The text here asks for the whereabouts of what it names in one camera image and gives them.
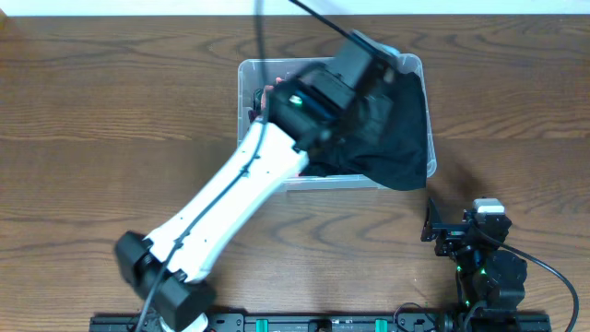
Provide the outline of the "coral pink garment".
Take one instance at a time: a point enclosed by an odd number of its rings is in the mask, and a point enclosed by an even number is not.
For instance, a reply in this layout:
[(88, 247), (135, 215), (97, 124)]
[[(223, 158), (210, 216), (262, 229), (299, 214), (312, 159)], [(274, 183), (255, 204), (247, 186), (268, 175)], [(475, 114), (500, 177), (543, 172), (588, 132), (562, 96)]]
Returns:
[(283, 82), (284, 79), (281, 77), (277, 77), (275, 79), (275, 82), (271, 85), (266, 85), (263, 89), (262, 89), (262, 94), (260, 95), (259, 98), (259, 113), (263, 114), (264, 111), (266, 110), (266, 106), (268, 104), (268, 99), (269, 99), (269, 94), (270, 91), (272, 89), (274, 89), (278, 84), (280, 84), (281, 82)]

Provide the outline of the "black shirt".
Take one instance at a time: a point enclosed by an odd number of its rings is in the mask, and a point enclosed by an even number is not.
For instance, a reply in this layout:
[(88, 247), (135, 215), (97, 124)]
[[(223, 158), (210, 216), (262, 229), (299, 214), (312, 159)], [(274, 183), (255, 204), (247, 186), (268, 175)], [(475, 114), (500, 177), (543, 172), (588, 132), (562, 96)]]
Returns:
[(303, 176), (362, 174), (397, 191), (427, 182), (428, 134), (421, 78), (399, 74), (376, 86), (362, 101), (365, 125), (310, 158)]

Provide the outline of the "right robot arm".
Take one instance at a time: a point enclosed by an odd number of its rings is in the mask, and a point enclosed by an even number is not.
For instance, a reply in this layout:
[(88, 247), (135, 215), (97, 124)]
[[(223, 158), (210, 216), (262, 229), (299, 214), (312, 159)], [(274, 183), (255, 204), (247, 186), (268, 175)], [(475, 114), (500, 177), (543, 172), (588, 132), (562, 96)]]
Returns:
[(527, 263), (502, 250), (511, 220), (496, 198), (478, 198), (459, 223), (443, 221), (433, 200), (428, 201), (423, 242), (435, 242), (434, 253), (455, 263), (460, 311), (457, 326), (469, 330), (473, 318), (490, 321), (516, 311), (525, 297)]

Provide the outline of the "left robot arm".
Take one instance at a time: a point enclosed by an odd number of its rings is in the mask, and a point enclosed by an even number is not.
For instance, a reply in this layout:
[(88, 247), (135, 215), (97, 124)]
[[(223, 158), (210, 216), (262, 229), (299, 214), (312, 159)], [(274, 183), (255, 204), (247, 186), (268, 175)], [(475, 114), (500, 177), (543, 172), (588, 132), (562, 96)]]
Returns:
[(142, 330), (154, 310), (165, 331), (205, 330), (216, 296), (206, 279), (224, 248), (313, 154), (358, 130), (377, 140), (377, 113), (391, 102), (376, 90), (395, 82), (397, 65), (388, 47), (353, 30), (333, 59), (266, 91), (262, 118), (196, 196), (149, 234), (128, 231), (116, 242), (121, 275), (144, 302), (132, 329)]

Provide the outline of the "black mounting rail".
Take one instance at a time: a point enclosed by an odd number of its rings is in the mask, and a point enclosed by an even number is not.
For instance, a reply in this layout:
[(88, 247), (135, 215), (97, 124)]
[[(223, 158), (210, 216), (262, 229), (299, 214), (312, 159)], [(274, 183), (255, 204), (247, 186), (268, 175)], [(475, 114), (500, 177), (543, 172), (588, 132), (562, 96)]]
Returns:
[(550, 332), (545, 314), (520, 314), (501, 318), (472, 316), (439, 318), (435, 314), (401, 312), (392, 315), (254, 315), (212, 314), (206, 332), (394, 332), (394, 331), (525, 331)]

